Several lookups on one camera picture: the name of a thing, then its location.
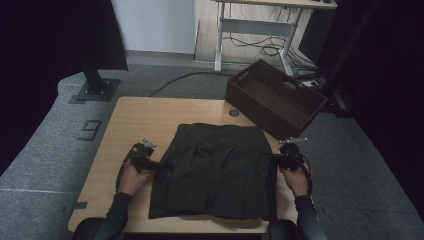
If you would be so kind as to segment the brown woven basket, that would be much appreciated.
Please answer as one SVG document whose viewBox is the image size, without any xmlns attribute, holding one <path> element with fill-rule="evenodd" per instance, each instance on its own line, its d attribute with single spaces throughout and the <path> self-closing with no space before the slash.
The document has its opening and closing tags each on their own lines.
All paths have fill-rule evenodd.
<svg viewBox="0 0 424 240">
<path fill-rule="evenodd" d="M 299 137 L 328 98 L 259 59 L 227 82 L 225 100 L 277 140 Z"/>
</svg>

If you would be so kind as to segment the person's right leg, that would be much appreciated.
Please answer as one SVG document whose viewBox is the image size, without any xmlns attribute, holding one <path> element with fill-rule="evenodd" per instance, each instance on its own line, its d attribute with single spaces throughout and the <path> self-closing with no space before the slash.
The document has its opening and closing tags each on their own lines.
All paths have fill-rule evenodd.
<svg viewBox="0 0 424 240">
<path fill-rule="evenodd" d="M 268 231 L 270 240 L 300 240 L 297 226 L 290 220 L 270 221 Z"/>
</svg>

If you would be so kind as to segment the black tape strip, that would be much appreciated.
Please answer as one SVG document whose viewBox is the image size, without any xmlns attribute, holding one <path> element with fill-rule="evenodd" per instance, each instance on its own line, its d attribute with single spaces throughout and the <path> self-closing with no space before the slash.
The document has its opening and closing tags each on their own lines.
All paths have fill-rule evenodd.
<svg viewBox="0 0 424 240">
<path fill-rule="evenodd" d="M 72 213 L 75 209 L 85 209 L 87 207 L 88 202 L 77 202 L 73 205 L 66 205 L 63 208 L 64 213 Z"/>
</svg>

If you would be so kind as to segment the person's leg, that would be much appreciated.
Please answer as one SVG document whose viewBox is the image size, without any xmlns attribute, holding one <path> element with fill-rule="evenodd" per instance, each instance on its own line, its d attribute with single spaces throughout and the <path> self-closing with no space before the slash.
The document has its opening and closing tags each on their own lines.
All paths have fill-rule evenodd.
<svg viewBox="0 0 424 240">
<path fill-rule="evenodd" d="M 300 240 L 297 226 L 290 220 L 270 221 L 268 231 L 270 240 Z"/>
<path fill-rule="evenodd" d="M 71 240 L 113 240 L 115 237 L 104 218 L 87 218 L 78 224 Z"/>
</svg>

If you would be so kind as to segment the dark pleated skirt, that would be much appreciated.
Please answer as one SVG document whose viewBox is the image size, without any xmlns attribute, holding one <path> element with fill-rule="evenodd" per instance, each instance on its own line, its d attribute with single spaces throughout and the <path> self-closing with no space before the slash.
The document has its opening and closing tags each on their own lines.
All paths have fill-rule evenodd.
<svg viewBox="0 0 424 240">
<path fill-rule="evenodd" d="M 276 164 L 257 126 L 181 124 L 154 176 L 149 217 L 276 216 Z"/>
</svg>

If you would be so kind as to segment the black computer case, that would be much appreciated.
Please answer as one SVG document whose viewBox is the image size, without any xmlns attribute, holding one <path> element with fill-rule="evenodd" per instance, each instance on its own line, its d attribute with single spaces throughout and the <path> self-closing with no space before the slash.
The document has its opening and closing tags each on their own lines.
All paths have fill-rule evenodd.
<svg viewBox="0 0 424 240">
<path fill-rule="evenodd" d="M 314 64 L 317 64 L 330 30 L 335 12 L 315 9 L 306 25 L 298 49 Z"/>
</svg>

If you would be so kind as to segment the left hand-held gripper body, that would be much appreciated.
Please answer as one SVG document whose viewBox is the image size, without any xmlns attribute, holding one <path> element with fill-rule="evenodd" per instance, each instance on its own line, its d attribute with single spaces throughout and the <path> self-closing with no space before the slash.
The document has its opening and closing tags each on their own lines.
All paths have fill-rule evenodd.
<svg viewBox="0 0 424 240">
<path fill-rule="evenodd" d="M 153 161 L 150 157 L 153 154 L 155 147 L 155 144 L 147 140 L 143 140 L 141 143 L 133 145 L 130 151 L 130 162 L 138 173 L 142 170 L 148 170 L 151 166 L 155 166 L 149 164 L 149 161 Z"/>
</svg>

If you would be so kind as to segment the person's right hand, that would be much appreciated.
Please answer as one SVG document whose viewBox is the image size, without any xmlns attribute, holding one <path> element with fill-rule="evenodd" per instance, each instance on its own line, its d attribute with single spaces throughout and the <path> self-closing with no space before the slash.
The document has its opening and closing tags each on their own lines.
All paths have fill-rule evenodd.
<svg viewBox="0 0 424 240">
<path fill-rule="evenodd" d="M 281 168 L 280 172 L 284 175 L 285 182 L 292 191 L 294 197 L 308 195 L 309 186 L 306 175 L 302 169 L 286 170 Z"/>
</svg>

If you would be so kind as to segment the person's left hand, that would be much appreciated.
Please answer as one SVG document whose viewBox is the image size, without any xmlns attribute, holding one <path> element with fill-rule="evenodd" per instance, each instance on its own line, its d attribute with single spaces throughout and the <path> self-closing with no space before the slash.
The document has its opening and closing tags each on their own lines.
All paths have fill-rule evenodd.
<svg viewBox="0 0 424 240">
<path fill-rule="evenodd" d="M 124 166 L 117 192 L 133 196 L 153 175 L 154 172 L 150 170 L 138 172 L 130 162 L 127 162 Z"/>
</svg>

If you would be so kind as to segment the person's left leg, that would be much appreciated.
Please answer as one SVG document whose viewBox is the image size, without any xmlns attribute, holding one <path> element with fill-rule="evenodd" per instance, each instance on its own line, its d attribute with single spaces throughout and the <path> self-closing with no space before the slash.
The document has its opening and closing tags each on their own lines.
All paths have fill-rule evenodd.
<svg viewBox="0 0 424 240">
<path fill-rule="evenodd" d="M 115 237 L 104 218 L 87 218 L 78 224 L 71 240 L 113 240 Z"/>
</svg>

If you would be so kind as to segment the white frame desk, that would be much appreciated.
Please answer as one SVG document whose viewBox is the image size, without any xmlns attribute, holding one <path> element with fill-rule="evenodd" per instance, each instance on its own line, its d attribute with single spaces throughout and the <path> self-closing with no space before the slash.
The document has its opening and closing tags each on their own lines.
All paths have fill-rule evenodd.
<svg viewBox="0 0 424 240">
<path fill-rule="evenodd" d="M 224 33 L 263 35 L 269 37 L 282 37 L 284 40 L 283 47 L 277 52 L 285 73 L 289 76 L 293 75 L 292 66 L 289 60 L 289 49 L 292 45 L 296 29 L 299 24 L 302 11 L 304 9 L 312 10 L 335 10 L 337 3 L 334 0 L 209 0 L 217 4 L 217 30 L 216 30 L 216 47 L 214 53 L 214 71 L 222 70 L 222 41 Z M 271 22 L 250 19 L 232 18 L 225 16 L 226 5 L 240 4 L 252 6 L 273 6 L 280 8 L 295 8 L 296 16 L 291 22 Z"/>
</svg>

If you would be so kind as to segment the grey felt mat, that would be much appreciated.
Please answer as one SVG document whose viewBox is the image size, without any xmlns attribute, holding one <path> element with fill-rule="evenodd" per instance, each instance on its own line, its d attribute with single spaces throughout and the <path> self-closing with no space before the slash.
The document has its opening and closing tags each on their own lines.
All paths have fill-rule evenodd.
<svg viewBox="0 0 424 240">
<path fill-rule="evenodd" d="M 0 78 L 0 240 L 69 240 L 68 221 L 115 104 L 73 104 L 76 74 Z M 330 240 L 424 240 L 424 221 L 352 119 L 319 114 L 302 148 Z"/>
</svg>

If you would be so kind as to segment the black curtain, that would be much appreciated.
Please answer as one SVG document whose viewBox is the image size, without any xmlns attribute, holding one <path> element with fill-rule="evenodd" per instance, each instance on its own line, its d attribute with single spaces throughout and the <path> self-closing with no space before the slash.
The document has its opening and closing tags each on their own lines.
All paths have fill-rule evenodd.
<svg viewBox="0 0 424 240">
<path fill-rule="evenodd" d="M 127 68 L 112 0 L 0 0 L 0 175 L 84 62 Z"/>
<path fill-rule="evenodd" d="M 424 220 L 424 0 L 338 0 L 319 64 Z"/>
</svg>

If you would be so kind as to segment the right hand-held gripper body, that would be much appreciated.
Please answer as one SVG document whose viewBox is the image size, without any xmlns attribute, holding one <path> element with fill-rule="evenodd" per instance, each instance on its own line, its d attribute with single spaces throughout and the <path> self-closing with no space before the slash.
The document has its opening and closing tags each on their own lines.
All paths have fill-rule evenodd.
<svg viewBox="0 0 424 240">
<path fill-rule="evenodd" d="M 283 161 L 280 161 L 280 168 L 286 170 L 296 170 L 301 168 L 304 172 L 307 171 L 304 164 L 307 162 L 306 157 L 300 153 L 298 143 L 307 142 L 307 138 L 293 138 L 290 137 L 286 140 L 280 140 L 281 147 L 279 148 L 279 154 L 283 156 Z"/>
</svg>

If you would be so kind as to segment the black metal stand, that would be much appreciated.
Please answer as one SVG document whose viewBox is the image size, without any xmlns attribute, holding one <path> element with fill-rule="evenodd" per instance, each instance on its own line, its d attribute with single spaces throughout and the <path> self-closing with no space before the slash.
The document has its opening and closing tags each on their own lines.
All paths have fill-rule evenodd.
<svg viewBox="0 0 424 240">
<path fill-rule="evenodd" d="M 317 64 L 312 63 L 323 80 L 319 92 L 328 98 L 322 111 L 348 117 L 351 98 L 344 87 L 346 67 L 381 0 L 334 1 L 337 8 L 333 10 L 335 14 L 320 59 Z"/>
<path fill-rule="evenodd" d="M 109 102 L 117 90 L 120 80 L 102 78 L 98 71 L 93 68 L 88 57 L 83 53 L 78 53 L 78 62 L 85 76 L 86 82 L 74 97 L 76 101 L 105 101 Z"/>
</svg>

